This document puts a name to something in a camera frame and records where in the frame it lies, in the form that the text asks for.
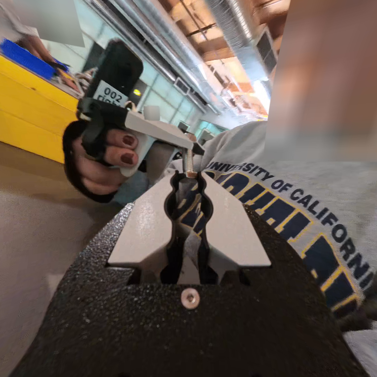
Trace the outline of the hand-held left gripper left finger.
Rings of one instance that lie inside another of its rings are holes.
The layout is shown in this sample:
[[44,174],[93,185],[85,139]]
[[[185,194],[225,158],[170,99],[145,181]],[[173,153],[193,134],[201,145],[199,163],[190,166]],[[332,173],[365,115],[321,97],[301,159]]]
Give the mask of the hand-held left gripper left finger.
[[167,266],[173,221],[166,205],[171,195],[175,199],[173,180],[178,177],[178,171],[168,174],[135,201],[108,259],[110,267],[160,274]]

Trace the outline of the silver ventilation duct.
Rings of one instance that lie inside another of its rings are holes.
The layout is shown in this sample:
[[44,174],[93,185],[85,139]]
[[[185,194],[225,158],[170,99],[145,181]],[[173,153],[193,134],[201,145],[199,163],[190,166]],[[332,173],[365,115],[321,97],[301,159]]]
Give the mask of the silver ventilation duct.
[[206,6],[235,55],[253,44],[259,17],[251,0],[206,0]]

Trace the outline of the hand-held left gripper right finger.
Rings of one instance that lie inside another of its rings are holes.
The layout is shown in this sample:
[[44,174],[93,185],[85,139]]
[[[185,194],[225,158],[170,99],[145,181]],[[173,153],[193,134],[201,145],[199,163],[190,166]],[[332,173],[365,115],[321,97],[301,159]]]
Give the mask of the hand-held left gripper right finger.
[[206,173],[198,174],[205,216],[203,241],[208,266],[217,274],[251,267],[270,267],[271,261],[242,203]]

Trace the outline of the person's right hand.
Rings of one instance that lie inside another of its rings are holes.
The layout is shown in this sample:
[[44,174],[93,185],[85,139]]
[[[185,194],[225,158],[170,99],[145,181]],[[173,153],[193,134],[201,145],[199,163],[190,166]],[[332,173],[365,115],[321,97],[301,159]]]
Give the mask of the person's right hand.
[[110,130],[103,158],[106,163],[115,166],[111,168],[88,159],[82,146],[82,136],[77,138],[72,144],[74,163],[86,189],[96,195],[108,195],[117,191],[128,180],[122,175],[120,168],[130,168],[138,163],[135,152],[137,145],[138,139],[133,134],[123,130]]

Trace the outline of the yellow plastic bin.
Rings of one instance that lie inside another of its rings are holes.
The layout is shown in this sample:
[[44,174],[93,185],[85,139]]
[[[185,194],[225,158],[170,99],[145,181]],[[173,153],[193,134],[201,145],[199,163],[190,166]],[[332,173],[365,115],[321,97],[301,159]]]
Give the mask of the yellow plastic bin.
[[0,89],[1,142],[63,163],[62,136],[78,99],[2,55]]

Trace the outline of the steel hex bolt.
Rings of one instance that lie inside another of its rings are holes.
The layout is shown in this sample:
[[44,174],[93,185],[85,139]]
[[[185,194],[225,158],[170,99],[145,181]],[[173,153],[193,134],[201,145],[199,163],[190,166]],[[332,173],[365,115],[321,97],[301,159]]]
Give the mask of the steel hex bolt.
[[186,178],[197,179],[197,172],[194,169],[194,152],[191,149],[182,149],[182,169]]

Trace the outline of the silver ceiling pipe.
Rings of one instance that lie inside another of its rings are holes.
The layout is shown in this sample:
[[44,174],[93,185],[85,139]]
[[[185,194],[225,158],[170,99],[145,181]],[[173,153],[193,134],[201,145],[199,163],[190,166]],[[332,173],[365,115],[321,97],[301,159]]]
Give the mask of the silver ceiling pipe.
[[183,94],[202,112],[224,112],[209,79],[210,69],[158,1],[85,1],[168,81],[181,81]]

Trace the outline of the blue plastic bin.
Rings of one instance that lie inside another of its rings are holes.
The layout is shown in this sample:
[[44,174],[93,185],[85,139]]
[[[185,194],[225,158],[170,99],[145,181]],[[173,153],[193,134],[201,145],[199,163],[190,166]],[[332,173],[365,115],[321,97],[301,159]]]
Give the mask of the blue plastic bin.
[[57,74],[57,69],[69,71],[65,64],[57,61],[50,65],[10,40],[3,39],[0,48],[6,58],[46,80],[51,80]]

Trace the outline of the grey printed sweatshirt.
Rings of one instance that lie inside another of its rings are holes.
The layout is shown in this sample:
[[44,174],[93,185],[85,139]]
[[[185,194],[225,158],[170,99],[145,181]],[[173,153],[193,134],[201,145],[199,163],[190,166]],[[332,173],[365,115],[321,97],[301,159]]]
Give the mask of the grey printed sweatshirt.
[[376,163],[267,161],[266,125],[252,122],[205,143],[205,171],[255,210],[302,258],[339,319],[372,303],[366,324],[345,339],[376,376]]

